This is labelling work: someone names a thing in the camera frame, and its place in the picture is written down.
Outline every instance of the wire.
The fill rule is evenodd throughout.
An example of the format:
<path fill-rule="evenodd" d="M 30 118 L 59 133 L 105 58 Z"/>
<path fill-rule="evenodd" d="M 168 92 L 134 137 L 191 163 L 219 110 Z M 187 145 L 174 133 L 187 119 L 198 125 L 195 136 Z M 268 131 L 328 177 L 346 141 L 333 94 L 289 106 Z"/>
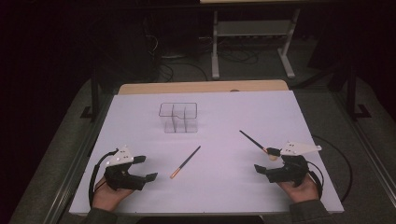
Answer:
<path fill-rule="evenodd" d="M 94 191 L 93 193 L 95 193 L 100 187 L 102 187 L 105 183 L 107 183 L 107 181 L 103 182 L 102 184 L 100 184 Z"/>
<path fill-rule="evenodd" d="M 165 71 L 163 71 L 161 69 L 161 66 L 164 66 L 164 67 L 168 68 L 170 70 L 170 73 L 166 73 Z M 173 80 L 173 76 L 174 76 L 175 72 L 170 66 L 168 66 L 166 64 L 160 64 L 159 70 L 160 70 L 161 75 L 165 78 L 165 82 L 169 82 L 169 81 Z"/>
<path fill-rule="evenodd" d="M 193 64 L 193 63 L 167 63 L 167 65 L 170 65 L 170 64 L 174 64 L 174 65 L 183 65 L 183 64 L 184 64 L 184 65 L 189 65 L 189 66 L 195 67 L 195 68 L 197 68 L 198 70 L 200 70 L 201 73 L 204 75 L 205 81 L 208 81 L 206 72 L 205 72 L 200 66 L 198 66 L 198 65 L 195 65 L 195 64 Z"/>
<path fill-rule="evenodd" d="M 92 176 L 91 176 L 91 181 L 90 181 L 90 188 L 88 189 L 88 198 L 90 200 L 90 207 L 92 207 L 92 201 L 93 201 L 93 185 L 95 184 L 95 180 L 96 180 L 96 176 L 98 174 L 99 171 L 99 167 L 100 164 L 102 163 L 102 161 L 108 157 L 108 156 L 114 156 L 117 152 L 119 151 L 119 149 L 117 148 L 115 151 L 112 152 L 108 152 L 105 156 L 102 157 L 102 159 L 99 160 L 99 162 L 93 167 L 93 171 L 92 171 Z"/>
<path fill-rule="evenodd" d="M 346 193 L 344 194 L 344 196 L 341 198 L 341 203 L 347 198 L 347 196 L 349 195 L 350 190 L 352 189 L 352 182 L 353 182 L 353 173 L 352 173 L 352 166 L 350 165 L 349 160 L 347 159 L 346 155 L 335 145 L 333 145 L 331 142 L 327 141 L 326 139 L 319 137 L 317 135 L 312 134 L 312 136 L 314 138 L 317 138 L 327 144 L 329 144 L 331 147 L 333 147 L 335 150 L 338 151 L 338 153 L 340 153 L 340 155 L 344 158 L 344 160 L 346 161 L 346 165 L 348 167 L 349 170 L 349 183 L 348 186 L 346 188 Z"/>
<path fill-rule="evenodd" d="M 324 177 L 323 177 L 323 173 L 320 171 L 320 169 L 319 169 L 314 163 L 312 163 L 312 162 L 310 162 L 310 161 L 307 161 L 307 162 L 308 162 L 309 164 L 315 166 L 315 167 L 317 168 L 317 170 L 319 171 L 320 176 L 322 177 L 322 181 L 321 181 L 321 183 L 319 183 L 319 184 L 323 187 L 323 186 L 324 186 Z"/>

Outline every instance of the white tabletop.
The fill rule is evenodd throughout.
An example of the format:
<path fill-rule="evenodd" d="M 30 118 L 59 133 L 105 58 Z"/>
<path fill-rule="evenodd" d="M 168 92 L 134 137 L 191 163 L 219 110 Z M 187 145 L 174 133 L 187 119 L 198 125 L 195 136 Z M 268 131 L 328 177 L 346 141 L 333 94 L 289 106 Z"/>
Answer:
<path fill-rule="evenodd" d="M 162 103 L 196 103 L 197 133 L 165 133 L 159 117 Z M 269 169 L 283 166 L 242 135 L 264 147 L 283 147 L 288 141 L 314 144 L 292 91 L 238 91 L 117 95 L 70 213 L 90 211 L 88 186 L 93 166 L 109 151 L 127 145 L 134 156 L 132 175 L 158 173 L 142 191 L 125 199 L 117 213 L 137 216 L 255 215 L 288 212 L 291 203 L 275 183 L 256 173 L 254 164 Z M 171 179 L 169 176 L 198 147 L 201 149 Z M 322 201 L 329 212 L 344 211 L 317 152 L 304 155 L 325 177 Z M 96 181 L 105 171 L 102 164 Z"/>

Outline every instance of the human hand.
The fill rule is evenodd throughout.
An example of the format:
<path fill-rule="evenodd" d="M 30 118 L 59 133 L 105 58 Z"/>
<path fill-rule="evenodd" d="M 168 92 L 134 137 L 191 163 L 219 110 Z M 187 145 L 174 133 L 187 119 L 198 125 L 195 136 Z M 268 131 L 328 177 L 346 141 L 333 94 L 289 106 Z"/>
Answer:
<path fill-rule="evenodd" d="M 132 194 L 132 189 L 112 189 L 106 182 L 105 177 L 95 185 L 95 192 L 93 194 L 92 207 L 114 211 L 119 203 Z"/>
<path fill-rule="evenodd" d="M 294 203 L 319 199 L 317 185 L 309 174 L 305 176 L 303 183 L 296 188 L 293 182 L 280 182 L 277 184 L 289 195 Z"/>

